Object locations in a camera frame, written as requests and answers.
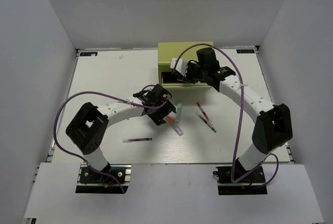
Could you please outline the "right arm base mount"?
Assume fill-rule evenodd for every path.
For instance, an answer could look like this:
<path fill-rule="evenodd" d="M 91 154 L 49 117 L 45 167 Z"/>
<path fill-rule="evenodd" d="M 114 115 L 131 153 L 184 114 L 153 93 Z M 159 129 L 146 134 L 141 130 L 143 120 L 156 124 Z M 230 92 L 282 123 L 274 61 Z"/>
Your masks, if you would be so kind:
<path fill-rule="evenodd" d="M 261 186 L 266 182 L 262 167 L 252 172 L 237 183 L 231 181 L 231 166 L 219 166 L 212 172 L 217 180 L 219 195 L 266 195 L 267 187 Z"/>

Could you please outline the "orange highlighter pen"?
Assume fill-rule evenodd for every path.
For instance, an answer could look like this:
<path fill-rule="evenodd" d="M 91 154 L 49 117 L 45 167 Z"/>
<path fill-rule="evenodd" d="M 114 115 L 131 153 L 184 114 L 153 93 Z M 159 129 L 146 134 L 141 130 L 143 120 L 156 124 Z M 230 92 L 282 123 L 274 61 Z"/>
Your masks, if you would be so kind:
<path fill-rule="evenodd" d="M 170 117 L 166 116 L 167 123 L 171 126 L 171 128 L 179 135 L 182 136 L 184 134 L 183 130 L 176 124 L 175 120 Z"/>

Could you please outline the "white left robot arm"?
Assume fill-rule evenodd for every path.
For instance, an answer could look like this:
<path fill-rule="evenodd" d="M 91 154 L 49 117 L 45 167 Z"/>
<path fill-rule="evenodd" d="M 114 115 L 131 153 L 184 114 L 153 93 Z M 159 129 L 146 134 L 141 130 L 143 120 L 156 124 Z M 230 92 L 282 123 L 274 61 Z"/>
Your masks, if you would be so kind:
<path fill-rule="evenodd" d="M 92 176 L 104 182 L 111 175 L 111 166 L 100 148 L 106 130 L 116 123 L 141 116 L 148 116 L 157 126 L 163 125 L 165 118 L 176 112 L 171 98 L 168 90 L 156 84 L 151 90 L 141 90 L 113 104 L 95 106 L 87 102 L 67 126 L 66 135 L 81 151 L 92 169 Z"/>

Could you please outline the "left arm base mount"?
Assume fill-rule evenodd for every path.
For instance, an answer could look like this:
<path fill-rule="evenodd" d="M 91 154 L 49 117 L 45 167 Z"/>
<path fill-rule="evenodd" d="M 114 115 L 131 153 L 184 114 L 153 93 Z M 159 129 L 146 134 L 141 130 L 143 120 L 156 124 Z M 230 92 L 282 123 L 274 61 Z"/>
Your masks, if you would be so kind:
<path fill-rule="evenodd" d="M 109 169 L 104 171 L 104 173 L 108 173 L 118 180 L 122 190 L 114 178 L 98 174 L 88 168 L 87 165 L 81 165 L 75 192 L 85 194 L 123 194 L 130 185 L 131 169 L 131 165 L 111 165 Z"/>

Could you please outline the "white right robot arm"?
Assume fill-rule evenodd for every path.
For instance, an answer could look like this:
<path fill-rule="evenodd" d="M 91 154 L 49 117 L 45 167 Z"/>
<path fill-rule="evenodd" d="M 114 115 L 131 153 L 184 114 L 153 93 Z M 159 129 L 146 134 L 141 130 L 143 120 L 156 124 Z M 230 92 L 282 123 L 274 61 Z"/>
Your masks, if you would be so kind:
<path fill-rule="evenodd" d="M 240 107 L 236 141 L 233 153 L 230 180 L 246 182 L 254 171 L 274 151 L 292 139 L 290 109 L 285 104 L 276 105 L 259 96 L 243 81 L 236 64 L 222 67 L 216 53 L 226 53 L 211 44 L 201 43 L 197 60 L 185 61 L 181 55 L 171 60 L 170 67 L 178 79 L 186 83 L 203 82 L 227 96 Z M 242 119 L 247 114 L 254 122 L 252 143 L 240 156 L 237 155 Z"/>

